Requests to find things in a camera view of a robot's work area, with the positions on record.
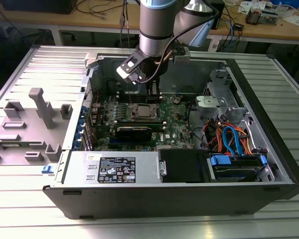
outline table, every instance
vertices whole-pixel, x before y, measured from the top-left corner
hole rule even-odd
[[[90,0],[90,5],[102,4],[104,0]],[[109,7],[118,6],[120,0],[112,2],[107,6],[100,6],[97,10],[105,10]],[[60,31],[89,31],[89,32],[112,32],[119,33],[119,20],[122,9],[120,7],[107,12],[107,20],[102,20],[99,17],[92,16],[87,13],[81,13],[76,9],[70,15],[40,13],[40,12],[20,12],[20,11],[5,11],[0,5],[5,16],[12,21],[16,27],[23,28],[41,28],[49,29],[53,34],[56,45],[63,45]],[[79,6],[83,11],[88,11],[87,4],[83,3]],[[244,30],[241,36],[242,41],[269,42],[282,44],[298,44],[299,45],[299,27],[282,19],[278,20],[276,26],[273,25],[249,25],[245,23],[245,15],[237,13],[238,7],[230,10],[230,15],[236,18],[236,22],[243,24]],[[129,4],[129,25],[130,33],[139,33],[139,18],[140,10],[137,4]],[[10,26],[10,24],[0,15],[0,26]],[[208,38],[212,41],[209,46],[209,51],[215,51],[219,41],[225,38],[228,34],[228,29],[224,21],[221,21],[217,30],[211,30]]]

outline cable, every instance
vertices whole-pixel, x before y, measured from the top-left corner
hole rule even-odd
[[[128,90],[128,94],[129,94],[129,98],[130,98],[130,103],[131,103],[131,110],[132,110],[132,99],[131,99],[131,95],[130,95],[130,91],[129,91],[129,85],[126,84],[126,89]]]
[[[226,6],[236,6],[237,3],[235,0],[223,0]]]
[[[189,89],[191,89],[195,94],[197,94],[197,92],[195,91],[195,89],[192,87],[192,86],[181,86],[178,88],[178,90],[176,91],[176,95],[178,95],[179,91],[182,89],[182,88],[185,88],[185,87],[188,87]]]
[[[78,4],[76,4],[75,6],[75,9],[78,10],[79,12],[82,12],[82,13],[88,13],[88,14],[95,14],[95,13],[102,13],[102,12],[106,12],[106,11],[109,11],[109,10],[112,10],[112,9],[115,9],[115,8],[118,8],[118,7],[122,7],[123,5],[119,5],[119,6],[114,6],[114,7],[111,7],[111,8],[108,8],[106,10],[102,10],[102,11],[93,11],[92,9],[94,7],[97,7],[97,6],[100,6],[100,5],[95,5],[93,7],[91,7],[90,11],[83,11],[81,9],[79,9],[79,5],[81,5],[82,3],[86,2],[87,0],[82,0],[81,2],[79,2]]]
[[[20,34],[20,36],[23,38],[23,39],[25,39],[30,45],[32,45],[31,44],[31,42],[29,42],[25,37],[24,37],[24,35],[19,31],[19,29],[18,28],[16,28],[16,26],[4,15],[4,13],[0,10],[0,14],[1,14],[1,16]]]
[[[236,149],[237,149],[238,154],[244,155],[244,152],[243,152],[243,150],[242,150],[242,148],[241,148],[241,146],[239,144],[238,134],[237,134],[236,130],[232,126],[227,126],[223,130],[223,142],[224,142],[225,147],[231,152],[232,155],[235,155],[235,152],[228,145],[227,140],[226,140],[226,132],[228,130],[231,130],[234,133],[235,143],[236,143]]]
[[[125,26],[125,0],[123,0],[123,8],[122,8],[122,13],[120,16],[120,44],[121,44],[121,48],[123,48],[122,45],[122,32],[123,32],[123,27]]]
[[[226,52],[227,52],[232,47],[232,44],[233,44],[233,40],[234,40],[234,29],[233,29],[232,24],[229,21],[226,21],[226,22],[230,25],[230,28],[231,28],[231,38],[230,38],[229,46],[227,46],[227,50],[226,50]]]
[[[124,4],[125,4],[125,14],[126,14],[126,27],[128,29],[128,44],[129,44],[129,48],[131,47],[130,45],[130,26],[129,26],[129,14],[128,14],[128,1],[127,0],[123,0]]]
[[[123,48],[123,45],[122,45],[122,31],[123,31],[123,27],[121,27],[121,30],[120,30],[120,45],[121,45],[121,48]]]
[[[215,18],[219,15],[219,11],[218,11],[213,5],[211,5],[210,3],[208,3],[206,0],[203,0],[203,2],[204,2],[207,6],[209,6],[209,7],[215,12],[215,14],[214,14],[213,16],[209,17],[208,19],[206,19],[205,21],[202,21],[202,22],[197,23],[197,24],[195,24],[195,25],[193,25],[193,26],[190,26],[189,28],[185,29],[184,31],[182,31],[182,32],[180,32],[179,34],[177,34],[176,36],[174,36],[174,37],[169,41],[169,43],[166,45],[166,47],[165,47],[165,49],[164,49],[164,51],[163,51],[163,54],[162,54],[162,56],[161,56],[161,58],[160,58],[159,65],[158,65],[158,67],[156,68],[154,74],[153,74],[151,77],[149,77],[147,80],[145,80],[145,81],[140,81],[140,82],[139,82],[140,84],[146,84],[147,82],[151,81],[151,80],[155,77],[155,75],[156,75],[156,74],[158,73],[158,71],[160,70],[160,67],[161,67],[161,65],[162,65],[162,63],[163,63],[163,60],[164,60],[164,57],[165,57],[165,54],[167,53],[167,51],[168,51],[170,45],[171,45],[177,38],[179,38],[180,36],[184,35],[185,33],[189,32],[189,31],[191,31],[192,29],[194,29],[194,28],[196,28],[196,27],[198,27],[198,26],[201,26],[201,25],[203,25],[203,24],[205,24],[205,23],[207,23],[207,22],[209,22],[209,21],[215,19]]]

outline black cable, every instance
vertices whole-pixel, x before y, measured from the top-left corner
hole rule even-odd
[[[230,19],[230,23],[232,24],[232,26],[234,26],[234,25],[235,25],[235,19],[230,15],[230,13],[229,13],[229,11],[228,11],[228,8],[227,8],[227,7],[225,7],[225,8],[226,8],[228,14],[223,13],[223,15],[228,16],[229,19]],[[231,33],[231,31],[229,31],[229,33],[228,33],[226,39],[224,40],[224,42],[223,42],[223,43],[220,43],[220,48],[217,50],[217,52],[219,52],[219,51],[221,50],[221,48],[223,48],[224,50],[225,50],[225,48],[228,48],[230,42],[226,45],[226,41],[227,41],[227,39],[228,39],[230,33]],[[239,42],[240,42],[240,37],[241,37],[241,35],[242,35],[242,31],[238,31],[238,37],[237,37],[236,39],[233,40],[233,42],[232,42],[232,46],[231,46],[230,48],[236,47],[236,50],[237,50],[238,44],[239,44]]]
[[[235,25],[235,20],[234,20],[234,18],[230,15],[230,13],[229,13],[229,10],[228,10],[228,8],[225,6],[225,9],[227,10],[227,12],[228,12],[228,14],[225,14],[224,12],[222,13],[222,15],[225,15],[225,16],[228,16],[229,17],[229,21],[230,21],[230,24],[232,25],[232,27]],[[228,39],[228,37],[231,35],[231,30],[229,30],[229,32],[228,32],[228,35],[227,35],[227,37],[226,37],[226,39],[224,40],[224,42],[223,43],[220,43],[220,47],[219,47],[219,49],[217,50],[217,52],[219,52],[220,50],[221,50],[221,48],[223,48],[224,50],[225,50],[225,44],[226,44],[226,41],[227,41],[227,39]]]
[[[109,11],[109,10],[112,10],[112,9],[115,9],[115,8],[118,8],[118,7],[122,7],[123,5],[119,5],[119,6],[114,6],[114,7],[111,7],[111,8],[108,8],[106,10],[102,10],[102,11],[93,11],[93,10],[90,10],[90,11],[83,11],[83,10],[80,10],[79,9],[79,5],[81,5],[82,3],[86,2],[87,0],[82,0],[81,2],[79,2],[78,4],[76,4],[75,6],[75,9],[77,9],[79,12],[82,12],[82,13],[88,13],[88,14],[94,14],[94,13],[101,13],[101,12],[106,12],[106,11]]]
[[[125,0],[123,0],[123,7],[122,7],[122,13],[120,16],[120,44],[121,44],[121,48],[123,48],[122,45],[122,32],[123,32],[123,27],[125,26]]]
[[[131,44],[130,44],[130,26],[129,26],[129,14],[128,14],[128,1],[127,0],[124,0],[124,3],[125,3],[125,14],[126,14],[126,26],[128,28],[128,45],[129,45],[129,48],[131,47]]]
[[[197,92],[195,91],[195,89],[191,86],[181,86],[178,88],[178,90],[176,91],[176,95],[179,94],[179,91],[182,89],[182,88],[185,88],[185,87],[188,87],[189,89],[191,89],[195,94],[197,94]]]
[[[4,15],[4,13],[0,10],[0,14],[1,14],[1,16],[21,35],[21,37],[24,39],[24,40],[26,40],[30,45],[32,45],[31,44],[31,42],[29,42],[25,37],[24,37],[24,35],[19,31],[19,29],[18,28],[16,28],[16,26]]]
[[[209,22],[209,21],[215,19],[215,18],[219,15],[219,11],[218,11],[213,5],[211,5],[210,3],[208,3],[206,0],[203,0],[203,2],[204,2],[207,6],[209,6],[209,7],[214,11],[215,14],[212,15],[211,17],[209,17],[208,19],[206,19],[205,21],[202,21],[202,22],[197,23],[197,24],[195,24],[195,25],[193,25],[193,26],[190,26],[189,28],[185,29],[184,31],[182,31],[182,32],[180,32],[179,34],[177,34],[176,36],[174,36],[174,37],[169,41],[169,43],[166,45],[166,47],[165,47],[165,49],[164,49],[164,51],[163,51],[163,54],[162,54],[162,56],[161,56],[161,58],[160,58],[158,67],[156,68],[154,74],[153,74],[151,77],[149,77],[147,80],[145,80],[145,81],[140,81],[140,82],[139,82],[140,84],[146,84],[147,82],[151,81],[151,80],[155,77],[155,75],[156,75],[156,74],[158,73],[158,71],[160,70],[160,67],[161,67],[161,65],[162,65],[162,63],[163,63],[164,57],[165,57],[165,55],[166,55],[166,53],[167,53],[167,51],[168,51],[170,45],[171,45],[176,39],[178,39],[180,36],[184,35],[185,33],[188,33],[188,32],[191,31],[192,29],[194,29],[194,28],[196,28],[196,27],[198,27],[198,26],[201,26],[201,25],[203,25],[203,24],[205,24],[205,23],[207,23],[207,22]]]

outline electronic equipment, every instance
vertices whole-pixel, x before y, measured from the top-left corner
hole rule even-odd
[[[38,11],[70,14],[77,0],[0,0],[8,11]]]
[[[140,8],[140,47],[117,73],[128,83],[146,84],[148,96],[159,98],[159,77],[167,71],[168,58],[189,60],[189,51],[178,42],[201,46],[220,12],[207,0],[141,0]]]
[[[22,67],[39,69],[13,81],[31,77],[28,97],[0,102],[0,164],[58,162],[43,192],[71,219],[253,214],[299,194],[299,166],[279,135],[299,125],[273,124],[266,112],[268,104],[286,112],[290,99],[263,100],[273,78],[274,92],[288,86],[299,104],[285,70],[266,56],[189,52],[175,42],[202,44],[219,12],[208,2],[141,2],[137,51],[33,51],[45,60],[27,59]],[[258,76],[268,65],[274,70]],[[252,83],[267,84],[264,94]],[[72,93],[43,94],[56,86]]]
[[[271,0],[275,5],[278,5],[280,2],[282,5],[289,5],[297,9],[299,7],[299,0]]]
[[[223,0],[211,0],[210,3],[219,11],[218,17],[215,18],[213,25],[211,26],[211,29],[217,30],[221,14],[223,13],[225,7],[225,2]]]

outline power supply label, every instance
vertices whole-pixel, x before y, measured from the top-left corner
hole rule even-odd
[[[99,183],[135,183],[135,157],[103,157],[100,159]]]

